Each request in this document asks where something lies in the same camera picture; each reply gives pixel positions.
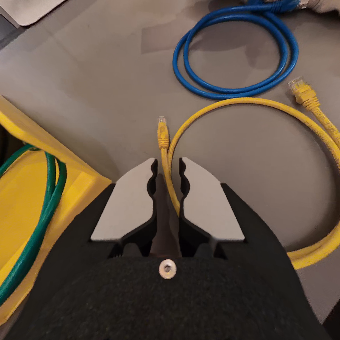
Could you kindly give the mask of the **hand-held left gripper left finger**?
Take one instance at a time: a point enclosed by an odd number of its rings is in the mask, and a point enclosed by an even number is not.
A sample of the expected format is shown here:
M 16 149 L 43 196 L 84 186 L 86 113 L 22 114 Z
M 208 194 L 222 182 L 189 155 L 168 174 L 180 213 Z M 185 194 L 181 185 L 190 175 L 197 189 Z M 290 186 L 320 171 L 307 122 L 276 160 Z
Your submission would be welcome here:
M 90 237 L 92 242 L 114 242 L 121 249 L 133 243 L 142 256 L 149 256 L 157 233 L 157 174 L 158 161 L 149 158 L 115 183 Z

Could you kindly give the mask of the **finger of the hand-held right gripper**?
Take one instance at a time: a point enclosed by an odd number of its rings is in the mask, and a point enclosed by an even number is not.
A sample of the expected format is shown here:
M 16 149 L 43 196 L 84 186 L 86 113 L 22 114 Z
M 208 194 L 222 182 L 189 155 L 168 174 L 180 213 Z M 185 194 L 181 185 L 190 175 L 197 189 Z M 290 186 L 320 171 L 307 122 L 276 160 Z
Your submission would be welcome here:
M 302 0 L 301 8 L 310 9 L 318 14 L 336 11 L 340 13 L 339 0 Z

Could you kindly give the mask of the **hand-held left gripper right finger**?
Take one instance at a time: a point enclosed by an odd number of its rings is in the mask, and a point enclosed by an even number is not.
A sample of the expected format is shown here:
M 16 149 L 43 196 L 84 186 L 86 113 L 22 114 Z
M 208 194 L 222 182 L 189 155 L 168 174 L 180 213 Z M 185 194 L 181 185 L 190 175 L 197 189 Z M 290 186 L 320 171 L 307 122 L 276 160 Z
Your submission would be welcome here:
M 244 233 L 222 188 L 208 170 L 180 158 L 179 243 L 183 257 L 193 257 L 202 244 L 215 252 L 221 243 L 242 243 Z

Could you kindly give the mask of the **yellow plastic bin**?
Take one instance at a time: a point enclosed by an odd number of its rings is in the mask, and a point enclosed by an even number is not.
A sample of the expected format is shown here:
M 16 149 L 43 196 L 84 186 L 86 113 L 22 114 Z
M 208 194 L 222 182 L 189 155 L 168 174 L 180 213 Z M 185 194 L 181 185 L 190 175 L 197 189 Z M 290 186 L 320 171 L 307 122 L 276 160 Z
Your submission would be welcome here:
M 47 181 L 44 152 L 65 163 L 67 169 L 61 202 L 49 223 L 37 259 L 15 291 L 1 302 L 0 325 L 3 325 L 32 290 L 46 257 L 61 234 L 112 181 L 87 165 L 3 96 L 0 111 L 1 125 L 13 137 L 40 149 L 20 156 L 1 177 L 1 284 L 38 223 Z

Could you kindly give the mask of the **white stand base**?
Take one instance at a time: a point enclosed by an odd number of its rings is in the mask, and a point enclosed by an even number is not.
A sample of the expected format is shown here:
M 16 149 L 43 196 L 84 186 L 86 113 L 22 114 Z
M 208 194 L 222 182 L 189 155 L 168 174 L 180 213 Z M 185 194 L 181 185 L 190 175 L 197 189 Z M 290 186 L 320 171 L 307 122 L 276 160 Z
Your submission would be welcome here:
M 0 14 L 16 28 L 36 23 L 64 0 L 1 0 Z

